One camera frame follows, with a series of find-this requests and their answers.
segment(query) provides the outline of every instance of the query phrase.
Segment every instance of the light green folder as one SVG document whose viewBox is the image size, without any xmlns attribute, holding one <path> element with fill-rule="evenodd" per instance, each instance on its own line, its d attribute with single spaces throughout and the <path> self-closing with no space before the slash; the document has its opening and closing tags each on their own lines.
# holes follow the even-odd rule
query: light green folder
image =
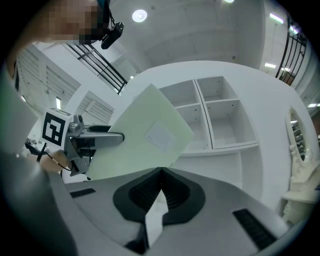
<svg viewBox="0 0 320 256">
<path fill-rule="evenodd" d="M 86 173 L 92 180 L 169 167 L 194 136 L 178 111 L 154 85 L 136 97 L 109 132 L 124 134 L 124 141 L 95 152 Z"/>
</svg>

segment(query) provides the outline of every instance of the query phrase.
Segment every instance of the black railing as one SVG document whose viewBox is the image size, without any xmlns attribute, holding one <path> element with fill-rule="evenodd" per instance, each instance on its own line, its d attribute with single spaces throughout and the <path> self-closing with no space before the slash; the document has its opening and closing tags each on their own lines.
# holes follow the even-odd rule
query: black railing
<svg viewBox="0 0 320 256">
<path fill-rule="evenodd" d="M 77 58 L 79 61 L 86 65 L 118 95 L 120 94 L 128 82 L 91 44 L 68 44 L 68 46 L 79 56 Z"/>
<path fill-rule="evenodd" d="M 279 78 L 290 86 L 298 74 L 304 60 L 307 39 L 303 34 L 301 27 L 291 21 L 289 16 L 287 23 L 288 32 L 284 53 L 275 78 Z"/>
</svg>

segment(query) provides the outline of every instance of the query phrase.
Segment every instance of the white cabinet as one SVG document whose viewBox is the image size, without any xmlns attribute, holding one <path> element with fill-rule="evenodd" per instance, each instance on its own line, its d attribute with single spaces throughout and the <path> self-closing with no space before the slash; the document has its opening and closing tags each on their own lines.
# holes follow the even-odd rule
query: white cabinet
<svg viewBox="0 0 320 256">
<path fill-rule="evenodd" d="M 194 132 L 184 157 L 233 154 L 258 146 L 250 119 L 223 76 L 188 80 L 160 91 Z"/>
</svg>

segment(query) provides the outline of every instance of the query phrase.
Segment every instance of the fluorescent light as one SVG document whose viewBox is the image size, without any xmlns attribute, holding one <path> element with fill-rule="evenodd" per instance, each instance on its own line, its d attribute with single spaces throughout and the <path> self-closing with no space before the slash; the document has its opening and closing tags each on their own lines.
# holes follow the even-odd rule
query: fluorescent light
<svg viewBox="0 0 320 256">
<path fill-rule="evenodd" d="M 282 18 L 279 18 L 278 16 L 276 16 L 276 15 L 274 15 L 272 13 L 270 13 L 270 18 L 276 20 L 277 22 L 280 22 L 281 24 L 284 23 L 284 20 Z"/>
<path fill-rule="evenodd" d="M 294 33 L 295 35 L 298 34 L 298 32 L 299 32 L 298 30 L 294 29 L 293 26 L 290 27 L 290 30 L 293 31 L 293 33 Z"/>
<path fill-rule="evenodd" d="M 61 99 L 56 97 L 55 98 L 56 108 L 61 109 Z"/>
<path fill-rule="evenodd" d="M 132 19 L 135 22 L 143 22 L 146 18 L 147 18 L 148 14 L 145 10 L 136 10 L 133 14 L 132 14 Z"/>
<path fill-rule="evenodd" d="M 269 63 L 264 64 L 264 66 L 265 66 L 265 67 L 269 67 L 269 68 L 273 68 L 273 69 L 276 68 L 276 65 L 269 64 Z"/>
</svg>

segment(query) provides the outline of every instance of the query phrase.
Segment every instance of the person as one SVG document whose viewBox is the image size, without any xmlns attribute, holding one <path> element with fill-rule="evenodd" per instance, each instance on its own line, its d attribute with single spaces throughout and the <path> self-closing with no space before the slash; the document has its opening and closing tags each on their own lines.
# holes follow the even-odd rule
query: person
<svg viewBox="0 0 320 256">
<path fill-rule="evenodd" d="M 110 0 L 50 0 L 30 20 L 9 51 L 2 67 L 2 85 L 10 84 L 18 92 L 20 91 L 16 61 L 19 53 L 32 43 L 91 44 L 102 39 L 109 26 L 109 4 Z M 9 144 L 8 138 L 2 137 L 1 141 L 5 142 L 2 143 L 3 145 Z M 64 167 L 72 166 L 62 151 L 53 152 L 50 156 Z M 37 156 L 30 154 L 26 157 L 32 160 L 37 159 Z M 42 156 L 40 165 L 46 171 L 58 172 L 62 169 L 48 155 Z"/>
</svg>

